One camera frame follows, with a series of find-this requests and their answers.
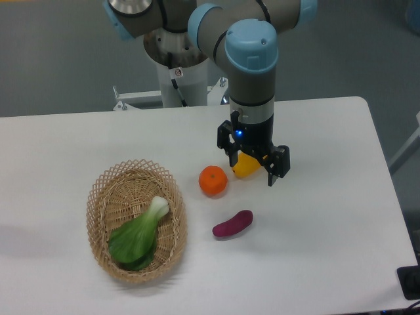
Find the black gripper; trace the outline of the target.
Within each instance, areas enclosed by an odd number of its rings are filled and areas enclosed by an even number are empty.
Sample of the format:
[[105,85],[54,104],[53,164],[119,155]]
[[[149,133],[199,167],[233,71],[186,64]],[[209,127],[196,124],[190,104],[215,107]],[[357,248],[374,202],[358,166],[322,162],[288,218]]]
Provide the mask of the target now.
[[239,118],[239,111],[233,111],[230,114],[231,122],[225,120],[217,128],[217,146],[224,150],[231,167],[237,164],[240,150],[262,161],[262,166],[268,173],[268,185],[271,187],[290,170],[289,147],[273,145],[273,115],[256,124],[242,123]]

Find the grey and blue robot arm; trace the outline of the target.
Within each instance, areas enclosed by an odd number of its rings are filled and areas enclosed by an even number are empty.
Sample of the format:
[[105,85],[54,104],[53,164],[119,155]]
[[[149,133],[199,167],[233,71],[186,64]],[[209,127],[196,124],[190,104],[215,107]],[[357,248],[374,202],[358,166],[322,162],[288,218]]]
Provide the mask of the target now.
[[230,117],[217,130],[217,146],[231,166],[239,153],[255,158],[273,185],[290,169],[287,146],[272,142],[277,37],[312,20],[316,1],[245,1],[234,7],[197,1],[105,1],[123,39],[141,37],[147,55],[169,75],[174,103],[189,105],[180,77],[212,61],[228,78]]

